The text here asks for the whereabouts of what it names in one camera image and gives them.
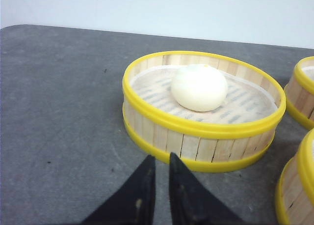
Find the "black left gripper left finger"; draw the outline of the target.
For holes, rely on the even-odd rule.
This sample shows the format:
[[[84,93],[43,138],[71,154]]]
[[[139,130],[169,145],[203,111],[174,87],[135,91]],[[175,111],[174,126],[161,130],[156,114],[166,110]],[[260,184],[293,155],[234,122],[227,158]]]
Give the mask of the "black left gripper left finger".
[[[151,225],[155,199],[155,157],[148,155],[120,189],[84,219],[82,224]]]

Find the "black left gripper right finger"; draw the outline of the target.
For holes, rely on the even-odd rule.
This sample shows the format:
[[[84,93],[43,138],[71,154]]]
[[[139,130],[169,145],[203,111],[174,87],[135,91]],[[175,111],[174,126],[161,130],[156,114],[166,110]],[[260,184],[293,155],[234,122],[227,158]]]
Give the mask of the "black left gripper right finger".
[[[174,225],[240,225],[243,220],[208,191],[175,154],[170,154],[169,200]]]

